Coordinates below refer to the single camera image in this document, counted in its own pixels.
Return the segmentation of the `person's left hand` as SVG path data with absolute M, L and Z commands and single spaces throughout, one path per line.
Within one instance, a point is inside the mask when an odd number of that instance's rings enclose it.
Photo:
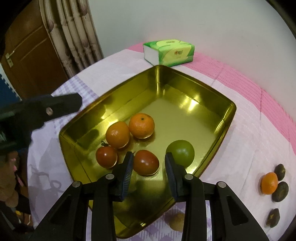
M 15 190 L 15 161 L 18 156 L 16 151 L 1 156 L 1 201 L 10 208 L 18 205 L 19 196 Z

